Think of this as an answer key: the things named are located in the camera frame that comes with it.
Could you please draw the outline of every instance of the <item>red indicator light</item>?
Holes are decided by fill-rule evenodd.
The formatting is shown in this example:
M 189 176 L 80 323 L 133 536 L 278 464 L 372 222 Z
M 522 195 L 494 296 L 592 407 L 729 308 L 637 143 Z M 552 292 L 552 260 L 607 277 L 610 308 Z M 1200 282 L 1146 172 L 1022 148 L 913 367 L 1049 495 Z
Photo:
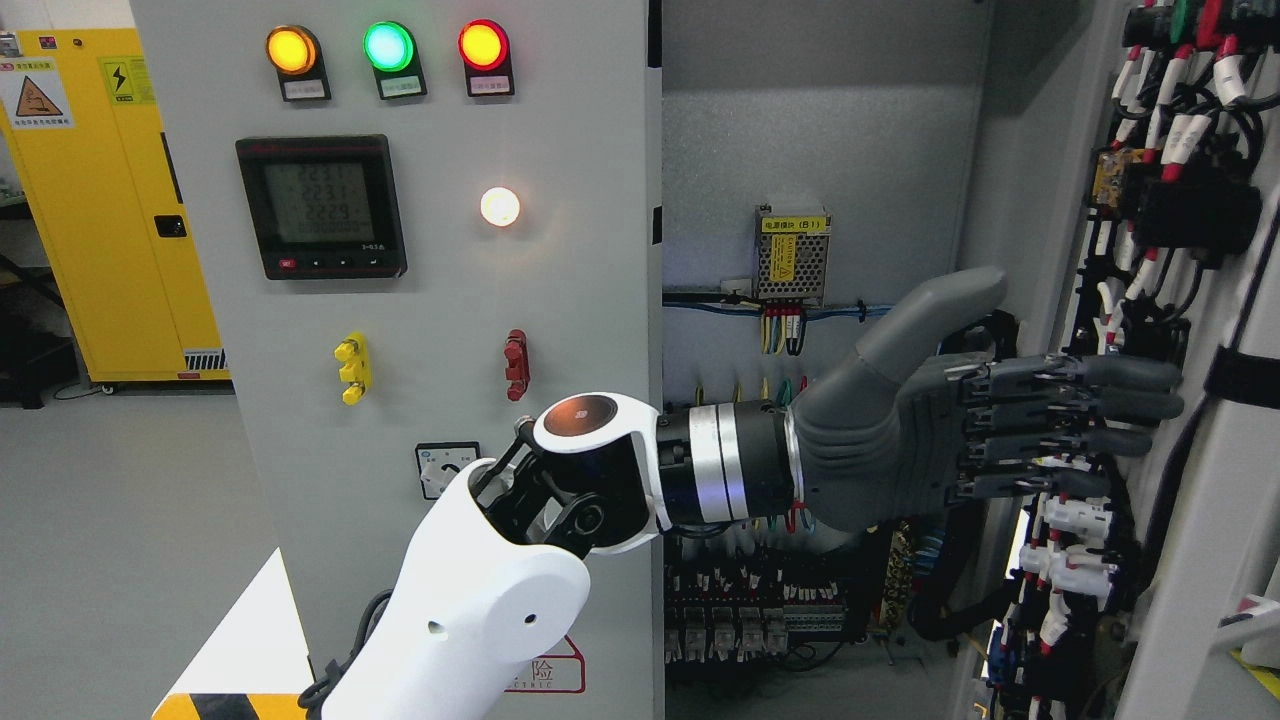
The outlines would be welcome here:
M 458 54 L 477 70 L 492 70 L 500 65 L 509 53 L 511 42 L 502 26 L 489 19 L 471 20 L 458 33 Z

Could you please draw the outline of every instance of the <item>electrical hazard sign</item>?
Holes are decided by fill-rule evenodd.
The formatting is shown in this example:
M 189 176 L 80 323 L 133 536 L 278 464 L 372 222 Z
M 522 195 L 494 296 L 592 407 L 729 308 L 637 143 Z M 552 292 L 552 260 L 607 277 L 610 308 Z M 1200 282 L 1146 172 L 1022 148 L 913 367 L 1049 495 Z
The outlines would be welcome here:
M 147 73 L 147 63 L 142 55 L 99 58 L 97 61 L 102 67 L 102 81 L 113 105 L 156 104 L 151 74 Z
M 52 58 L 0 59 L 0 101 L 13 129 L 76 127 Z
M 556 647 L 540 655 L 525 666 L 512 680 L 508 693 L 558 693 L 579 694 L 586 692 L 586 657 L 564 635 Z

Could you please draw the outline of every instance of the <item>yellow and black striped tape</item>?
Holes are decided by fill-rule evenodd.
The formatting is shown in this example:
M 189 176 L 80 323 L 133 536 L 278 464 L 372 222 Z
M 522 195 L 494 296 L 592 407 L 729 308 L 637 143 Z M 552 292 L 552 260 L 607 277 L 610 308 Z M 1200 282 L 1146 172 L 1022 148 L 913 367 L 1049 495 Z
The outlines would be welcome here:
M 296 694 L 172 694 L 151 720 L 305 720 Z

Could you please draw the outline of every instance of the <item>yellow cabinet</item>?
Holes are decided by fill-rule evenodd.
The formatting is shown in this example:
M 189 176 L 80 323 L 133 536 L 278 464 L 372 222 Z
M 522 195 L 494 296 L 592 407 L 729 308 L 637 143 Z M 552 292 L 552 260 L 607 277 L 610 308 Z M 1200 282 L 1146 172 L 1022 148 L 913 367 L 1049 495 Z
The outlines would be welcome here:
M 4 137 L 90 378 L 229 378 L 137 32 L 18 38 Z

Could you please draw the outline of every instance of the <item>white indicator light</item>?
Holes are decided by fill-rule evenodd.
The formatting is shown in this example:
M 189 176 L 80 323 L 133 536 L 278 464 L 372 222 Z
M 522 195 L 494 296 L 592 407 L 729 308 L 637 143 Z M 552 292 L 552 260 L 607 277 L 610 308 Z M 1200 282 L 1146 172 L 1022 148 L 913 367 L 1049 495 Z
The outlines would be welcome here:
M 520 199 L 506 187 L 490 187 L 480 196 L 480 214 L 489 224 L 504 228 L 520 217 Z

